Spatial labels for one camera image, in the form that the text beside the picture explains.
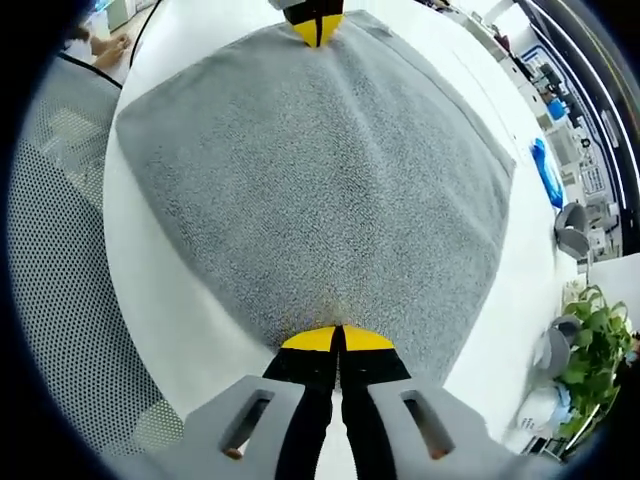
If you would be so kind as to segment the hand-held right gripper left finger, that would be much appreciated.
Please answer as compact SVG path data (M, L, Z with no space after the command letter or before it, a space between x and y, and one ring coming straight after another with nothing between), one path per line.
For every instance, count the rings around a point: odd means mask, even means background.
M191 414L185 431L204 433L214 409L215 479L313 479L332 414L338 363L335 326L286 340L260 377L246 376Z

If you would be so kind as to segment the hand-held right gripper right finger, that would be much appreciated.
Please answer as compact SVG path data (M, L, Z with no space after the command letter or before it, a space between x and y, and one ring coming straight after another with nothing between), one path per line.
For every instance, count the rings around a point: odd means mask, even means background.
M524 479L482 417L412 377L387 338L339 329L341 414L360 479Z

